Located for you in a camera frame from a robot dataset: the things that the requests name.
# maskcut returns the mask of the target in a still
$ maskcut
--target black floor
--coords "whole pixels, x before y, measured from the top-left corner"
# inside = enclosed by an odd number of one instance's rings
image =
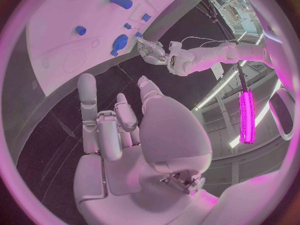
[[[223,39],[211,20],[192,9],[160,41],[168,53],[170,41],[181,41],[188,36]],[[184,41],[183,48],[198,47],[203,42],[188,39]],[[229,68],[230,65],[224,67],[225,72]],[[98,111],[112,110],[117,94],[124,93],[141,122],[142,103],[137,81],[142,75],[154,81],[165,95],[189,109],[199,103],[218,82],[210,69],[180,77],[169,73],[165,66],[147,64],[138,56],[96,76]],[[75,90],[36,126],[17,164],[19,173],[36,197],[51,212],[72,225],[86,224],[77,211],[73,196],[74,174],[82,155],[80,101]]]

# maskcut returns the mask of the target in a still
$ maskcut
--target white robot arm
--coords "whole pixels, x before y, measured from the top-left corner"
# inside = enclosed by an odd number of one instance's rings
[[[158,43],[149,42],[140,37],[137,38],[137,41],[138,51],[145,62],[166,65],[171,73],[179,76],[187,76],[209,69],[218,62],[234,64],[239,60],[247,60],[263,62],[272,66],[265,45],[224,42],[217,47],[197,47],[185,50],[182,49],[181,42],[171,41],[169,44],[170,54],[166,54],[160,46],[161,43],[158,45]]]

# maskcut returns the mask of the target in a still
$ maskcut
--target pink light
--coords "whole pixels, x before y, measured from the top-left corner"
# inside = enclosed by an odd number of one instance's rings
[[[255,141],[255,111],[251,90],[239,97],[240,143],[253,144]]]

